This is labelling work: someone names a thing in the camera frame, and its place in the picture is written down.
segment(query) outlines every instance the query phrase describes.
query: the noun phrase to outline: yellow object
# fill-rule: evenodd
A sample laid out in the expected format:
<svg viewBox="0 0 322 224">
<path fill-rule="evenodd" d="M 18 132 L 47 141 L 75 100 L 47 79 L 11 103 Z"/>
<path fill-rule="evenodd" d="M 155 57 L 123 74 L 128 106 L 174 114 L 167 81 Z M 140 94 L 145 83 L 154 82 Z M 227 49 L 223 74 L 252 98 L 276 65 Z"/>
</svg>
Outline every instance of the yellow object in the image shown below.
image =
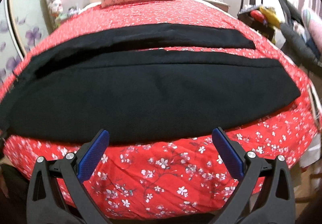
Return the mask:
<svg viewBox="0 0 322 224">
<path fill-rule="evenodd" d="M 260 12 L 266 17 L 269 24 L 278 29 L 280 28 L 281 20 L 276 16 L 276 13 L 272 9 L 261 6 Z"/>
</svg>

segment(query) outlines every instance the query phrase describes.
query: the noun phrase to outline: black chair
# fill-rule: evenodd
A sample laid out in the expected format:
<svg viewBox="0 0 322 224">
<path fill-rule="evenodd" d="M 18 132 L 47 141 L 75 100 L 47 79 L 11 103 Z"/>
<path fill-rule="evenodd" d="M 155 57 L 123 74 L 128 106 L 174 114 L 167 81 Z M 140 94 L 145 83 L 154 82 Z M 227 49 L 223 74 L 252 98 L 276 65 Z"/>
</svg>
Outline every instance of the black chair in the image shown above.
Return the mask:
<svg viewBox="0 0 322 224">
<path fill-rule="evenodd" d="M 249 0 L 249 4 L 256 5 L 256 0 Z M 244 0 L 241 0 L 240 10 L 243 9 L 243 5 L 244 5 Z M 249 27 L 251 27 L 255 31 L 258 31 L 260 34 L 265 36 L 270 41 L 273 39 L 274 33 L 275 33 L 274 28 L 272 28 L 270 26 L 266 26 L 266 25 L 262 24 L 261 22 L 252 18 L 250 16 L 249 11 L 243 12 L 243 13 L 238 13 L 237 19 L 242 21 L 243 23 L 245 23 L 246 25 L 248 25 Z"/>
</svg>

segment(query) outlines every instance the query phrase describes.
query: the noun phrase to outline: purple flower wall decal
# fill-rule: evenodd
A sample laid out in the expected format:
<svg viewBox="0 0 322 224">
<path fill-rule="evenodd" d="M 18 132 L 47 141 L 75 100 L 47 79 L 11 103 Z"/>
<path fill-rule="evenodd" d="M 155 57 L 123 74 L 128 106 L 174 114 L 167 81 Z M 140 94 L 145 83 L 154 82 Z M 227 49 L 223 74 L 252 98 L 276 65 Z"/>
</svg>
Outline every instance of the purple flower wall decal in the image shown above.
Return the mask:
<svg viewBox="0 0 322 224">
<path fill-rule="evenodd" d="M 5 75 L 6 75 L 5 69 L 1 69 L 0 70 L 0 79 L 3 79 L 5 77 Z"/>
<path fill-rule="evenodd" d="M 25 37 L 26 39 L 28 39 L 28 46 L 36 46 L 35 40 L 41 39 L 41 32 L 39 32 L 39 27 L 35 26 L 33 30 L 28 30 Z"/>
<path fill-rule="evenodd" d="M 5 69 L 0 69 L 0 87 L 3 84 L 3 78 L 5 77 L 5 75 L 6 75 Z"/>
<path fill-rule="evenodd" d="M 16 59 L 12 56 L 7 60 L 6 68 L 7 70 L 13 71 L 16 66 L 21 62 L 21 58 L 17 55 Z"/>
<path fill-rule="evenodd" d="M 0 44 L 0 52 L 2 52 L 4 49 L 5 49 L 5 42 L 3 41 L 3 42 Z"/>
<path fill-rule="evenodd" d="M 30 52 L 30 47 L 29 46 L 25 46 L 25 51 L 26 52 Z"/>
<path fill-rule="evenodd" d="M 9 31 L 8 22 L 6 20 L 0 21 L 0 33 L 6 33 Z"/>
<path fill-rule="evenodd" d="M 26 22 L 26 17 L 21 20 L 19 20 L 19 17 L 17 17 L 17 18 L 15 18 L 15 21 L 16 21 L 16 24 L 23 25 Z"/>
</svg>

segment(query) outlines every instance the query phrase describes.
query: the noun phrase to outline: nightstand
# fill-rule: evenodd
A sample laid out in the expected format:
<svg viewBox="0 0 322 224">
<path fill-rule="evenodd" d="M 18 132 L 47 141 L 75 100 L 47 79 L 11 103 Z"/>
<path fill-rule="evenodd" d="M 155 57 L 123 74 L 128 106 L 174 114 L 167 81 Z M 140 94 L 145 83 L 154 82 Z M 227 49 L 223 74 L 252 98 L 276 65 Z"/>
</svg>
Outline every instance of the nightstand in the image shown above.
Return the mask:
<svg viewBox="0 0 322 224">
<path fill-rule="evenodd" d="M 229 5 L 226 4 L 226 3 L 223 3 L 223 2 L 218 1 L 218 0 L 203 0 L 203 1 L 212 4 L 213 6 L 216 6 L 217 8 L 219 8 L 219 9 L 225 11 L 225 12 L 228 12 Z"/>
</svg>

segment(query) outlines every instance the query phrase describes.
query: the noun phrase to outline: red bedspread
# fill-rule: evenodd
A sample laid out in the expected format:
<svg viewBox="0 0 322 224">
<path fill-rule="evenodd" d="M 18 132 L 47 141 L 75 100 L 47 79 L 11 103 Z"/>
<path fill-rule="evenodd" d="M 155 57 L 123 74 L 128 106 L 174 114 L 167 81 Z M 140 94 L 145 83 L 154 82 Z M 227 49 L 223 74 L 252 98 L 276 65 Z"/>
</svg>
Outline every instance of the red bedspread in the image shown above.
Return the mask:
<svg viewBox="0 0 322 224">
<path fill-rule="evenodd" d="M 289 166 L 298 161 L 317 133 L 306 90 L 309 79 L 246 25 L 193 0 L 91 8 L 67 21 L 42 41 L 19 64 L 15 73 L 20 74 L 33 55 L 73 37 L 104 29 L 163 22 L 234 28 L 256 45 L 256 50 L 198 47 L 167 48 L 169 50 L 222 51 L 249 58 L 276 58 L 282 63 L 296 82 L 301 96 L 279 113 L 227 134 L 245 150 L 253 150 L 261 157 L 275 158 L 283 154 Z M 6 80 L 0 89 L 0 99 L 13 81 L 14 76 Z M 4 152 L 29 178 L 38 156 L 52 160 L 78 148 L 12 136 Z M 61 180 L 59 183 L 64 198 L 72 203 L 65 185 Z M 258 183 L 255 192 L 259 191 L 261 184 Z M 109 147 L 84 185 L 108 217 L 153 219 L 217 210 L 227 201 L 237 182 L 227 172 L 211 137 L 204 136 L 173 143 Z"/>
</svg>

